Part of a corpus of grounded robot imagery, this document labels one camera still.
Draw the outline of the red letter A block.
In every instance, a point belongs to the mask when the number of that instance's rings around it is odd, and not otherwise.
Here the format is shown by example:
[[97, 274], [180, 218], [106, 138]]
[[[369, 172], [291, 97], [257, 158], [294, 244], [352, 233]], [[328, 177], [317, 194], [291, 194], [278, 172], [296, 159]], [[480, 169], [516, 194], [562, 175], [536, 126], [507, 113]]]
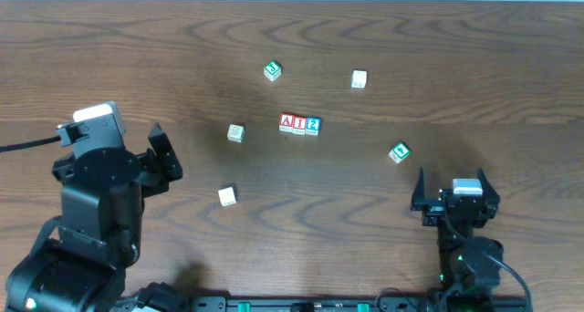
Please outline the red letter A block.
[[294, 123], [294, 115], [282, 113], [279, 117], [278, 127], [280, 131], [292, 132]]

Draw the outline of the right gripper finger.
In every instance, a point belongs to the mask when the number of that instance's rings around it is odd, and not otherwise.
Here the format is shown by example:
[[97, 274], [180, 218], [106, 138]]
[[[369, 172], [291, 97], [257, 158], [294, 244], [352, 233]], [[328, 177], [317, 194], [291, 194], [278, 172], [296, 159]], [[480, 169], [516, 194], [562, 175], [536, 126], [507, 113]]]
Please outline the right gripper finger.
[[423, 168], [419, 170], [418, 181], [414, 187], [411, 199], [411, 208], [423, 208], [426, 204]]
[[491, 185], [491, 183], [487, 180], [486, 175], [482, 168], [477, 170], [477, 179], [481, 183], [483, 189], [483, 196], [487, 203], [499, 203], [500, 196]]

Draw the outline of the red letter I block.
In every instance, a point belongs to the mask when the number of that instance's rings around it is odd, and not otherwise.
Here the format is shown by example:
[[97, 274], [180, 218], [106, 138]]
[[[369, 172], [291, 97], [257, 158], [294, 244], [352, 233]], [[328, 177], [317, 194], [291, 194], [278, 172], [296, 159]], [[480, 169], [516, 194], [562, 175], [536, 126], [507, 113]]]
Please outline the red letter I block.
[[292, 132], [297, 135], [305, 135], [307, 128], [307, 118], [295, 116], [293, 118]]

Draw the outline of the blue number 2 block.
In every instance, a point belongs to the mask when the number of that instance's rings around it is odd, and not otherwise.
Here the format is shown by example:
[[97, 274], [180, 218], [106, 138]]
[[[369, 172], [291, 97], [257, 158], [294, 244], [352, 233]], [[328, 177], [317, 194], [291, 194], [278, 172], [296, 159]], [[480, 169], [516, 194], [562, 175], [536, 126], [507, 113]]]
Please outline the blue number 2 block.
[[305, 133], [307, 135], [318, 136], [321, 127], [321, 118], [308, 117]]

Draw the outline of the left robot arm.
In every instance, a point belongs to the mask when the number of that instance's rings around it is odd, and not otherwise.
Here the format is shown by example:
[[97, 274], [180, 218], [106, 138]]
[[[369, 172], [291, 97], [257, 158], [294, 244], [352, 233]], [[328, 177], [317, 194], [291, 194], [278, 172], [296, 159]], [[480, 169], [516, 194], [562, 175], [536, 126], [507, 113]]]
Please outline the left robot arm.
[[8, 311], [110, 311], [126, 270], [141, 255], [146, 198], [167, 192], [183, 170], [153, 125], [144, 153], [128, 151], [110, 120], [69, 123], [57, 135], [73, 151], [55, 161], [61, 214], [47, 220], [6, 282]]

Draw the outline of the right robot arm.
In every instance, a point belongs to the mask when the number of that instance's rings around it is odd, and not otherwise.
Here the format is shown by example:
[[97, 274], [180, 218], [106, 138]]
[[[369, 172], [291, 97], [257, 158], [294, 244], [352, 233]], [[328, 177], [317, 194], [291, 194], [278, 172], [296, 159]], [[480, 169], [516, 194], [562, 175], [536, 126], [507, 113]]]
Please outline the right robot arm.
[[422, 213], [422, 224], [438, 233], [443, 291], [433, 295], [436, 311], [494, 311], [492, 290], [500, 284], [503, 246], [474, 235], [498, 210], [500, 196], [482, 170], [474, 179], [454, 179], [450, 189], [425, 196], [424, 173], [419, 173], [410, 209]]

